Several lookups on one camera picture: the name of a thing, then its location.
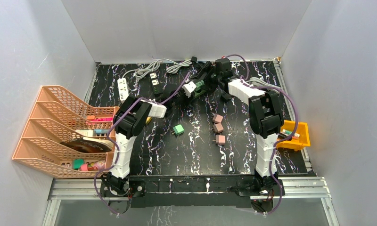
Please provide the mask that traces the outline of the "green power strip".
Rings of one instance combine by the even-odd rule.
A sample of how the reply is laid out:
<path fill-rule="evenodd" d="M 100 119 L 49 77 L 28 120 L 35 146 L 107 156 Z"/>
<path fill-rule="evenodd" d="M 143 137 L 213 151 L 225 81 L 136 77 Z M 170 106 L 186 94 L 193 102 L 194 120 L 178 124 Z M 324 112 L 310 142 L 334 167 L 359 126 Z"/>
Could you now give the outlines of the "green power strip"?
<path fill-rule="evenodd" d="M 204 85 L 201 87 L 201 89 L 196 89 L 192 96 L 193 98 L 198 98 L 203 94 L 206 93 L 213 93 L 215 91 L 215 87 L 212 82 L 204 81 Z"/>

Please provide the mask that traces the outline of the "light green plug adapter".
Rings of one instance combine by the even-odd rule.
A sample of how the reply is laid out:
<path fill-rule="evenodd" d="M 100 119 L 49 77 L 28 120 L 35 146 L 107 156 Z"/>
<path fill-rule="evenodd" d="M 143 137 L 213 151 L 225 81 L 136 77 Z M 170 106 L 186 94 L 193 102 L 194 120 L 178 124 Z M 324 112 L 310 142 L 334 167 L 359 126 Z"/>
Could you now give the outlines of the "light green plug adapter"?
<path fill-rule="evenodd" d="M 201 89 L 201 87 L 204 85 L 204 81 L 198 81 L 195 85 L 196 89 Z"/>

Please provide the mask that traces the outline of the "short black power strip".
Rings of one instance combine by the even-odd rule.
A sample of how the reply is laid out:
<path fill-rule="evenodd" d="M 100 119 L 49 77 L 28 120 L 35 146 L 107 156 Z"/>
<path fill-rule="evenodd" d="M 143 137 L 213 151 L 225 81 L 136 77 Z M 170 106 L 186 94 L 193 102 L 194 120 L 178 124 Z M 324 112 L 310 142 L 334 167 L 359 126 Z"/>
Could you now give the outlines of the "short black power strip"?
<path fill-rule="evenodd" d="M 150 81 L 151 81 L 151 86 L 153 89 L 154 95 L 160 96 L 163 92 L 162 84 L 159 82 L 158 76 L 156 73 L 150 73 Z"/>

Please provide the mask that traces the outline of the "pink plug adapter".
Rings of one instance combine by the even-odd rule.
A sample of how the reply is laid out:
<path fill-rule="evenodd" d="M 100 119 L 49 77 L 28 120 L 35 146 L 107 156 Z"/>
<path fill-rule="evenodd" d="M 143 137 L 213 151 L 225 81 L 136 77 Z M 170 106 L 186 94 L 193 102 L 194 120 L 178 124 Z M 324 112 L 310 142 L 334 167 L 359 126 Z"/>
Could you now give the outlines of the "pink plug adapter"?
<path fill-rule="evenodd" d="M 224 127 L 221 123 L 216 123 L 212 126 L 211 131 L 215 134 L 220 134 L 224 131 Z"/>
<path fill-rule="evenodd" d="M 212 122 L 215 124 L 222 123 L 222 121 L 223 121 L 223 116 L 219 114 L 215 114 L 212 118 Z"/>
<path fill-rule="evenodd" d="M 216 145 L 225 145 L 226 144 L 226 137 L 224 135 L 216 135 L 213 139 L 213 142 Z"/>

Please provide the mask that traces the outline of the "white power strip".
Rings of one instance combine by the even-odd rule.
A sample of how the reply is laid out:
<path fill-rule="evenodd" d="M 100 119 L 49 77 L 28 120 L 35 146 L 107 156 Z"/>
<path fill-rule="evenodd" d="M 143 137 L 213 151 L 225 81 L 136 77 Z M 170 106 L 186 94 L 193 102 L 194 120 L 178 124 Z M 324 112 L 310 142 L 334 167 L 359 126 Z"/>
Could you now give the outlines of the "white power strip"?
<path fill-rule="evenodd" d="M 117 80 L 118 92 L 120 102 L 123 103 L 129 96 L 129 86 L 126 78 L 119 78 Z"/>

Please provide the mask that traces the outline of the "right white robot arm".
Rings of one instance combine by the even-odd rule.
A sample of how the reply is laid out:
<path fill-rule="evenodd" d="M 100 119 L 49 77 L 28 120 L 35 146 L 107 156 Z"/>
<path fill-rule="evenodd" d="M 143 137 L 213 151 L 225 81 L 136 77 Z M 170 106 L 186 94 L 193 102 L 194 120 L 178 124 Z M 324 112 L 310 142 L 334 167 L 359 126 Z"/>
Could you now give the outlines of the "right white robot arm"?
<path fill-rule="evenodd" d="M 249 123 L 257 141 L 257 163 L 253 182 L 237 185 L 231 190 L 266 195 L 278 184 L 275 163 L 276 142 L 284 124 L 279 96 L 281 89 L 257 78 L 245 81 L 235 75 L 227 58 L 205 62 L 185 83 L 188 98 L 194 99 L 203 93 L 222 90 L 225 99 L 238 98 L 248 106 Z"/>

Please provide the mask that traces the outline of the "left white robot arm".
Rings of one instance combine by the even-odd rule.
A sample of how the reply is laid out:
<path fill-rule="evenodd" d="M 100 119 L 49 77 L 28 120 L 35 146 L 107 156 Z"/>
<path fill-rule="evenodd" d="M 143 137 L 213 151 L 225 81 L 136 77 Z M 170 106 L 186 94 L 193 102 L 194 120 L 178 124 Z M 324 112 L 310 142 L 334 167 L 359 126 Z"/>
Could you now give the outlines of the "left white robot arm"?
<path fill-rule="evenodd" d="M 164 118 L 168 108 L 178 101 L 178 98 L 194 97 L 195 85 L 183 85 L 175 90 L 162 102 L 147 100 L 143 97 L 127 97 L 113 119 L 111 131 L 115 132 L 115 152 L 109 172 L 102 178 L 103 184 L 113 194 L 126 196 L 130 192 L 129 175 L 130 160 L 133 145 L 137 136 L 146 126 L 146 120 Z"/>

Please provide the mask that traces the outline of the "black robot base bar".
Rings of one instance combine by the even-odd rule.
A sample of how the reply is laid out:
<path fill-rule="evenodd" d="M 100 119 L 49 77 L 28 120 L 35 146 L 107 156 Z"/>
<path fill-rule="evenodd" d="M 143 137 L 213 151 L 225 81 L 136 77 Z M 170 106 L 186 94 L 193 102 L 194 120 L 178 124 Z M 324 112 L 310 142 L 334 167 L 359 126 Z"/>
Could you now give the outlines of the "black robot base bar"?
<path fill-rule="evenodd" d="M 281 179 L 255 175 L 130 176 L 105 174 L 98 179 L 100 197 L 110 207 L 235 206 L 263 213 L 274 209 L 286 194 Z"/>

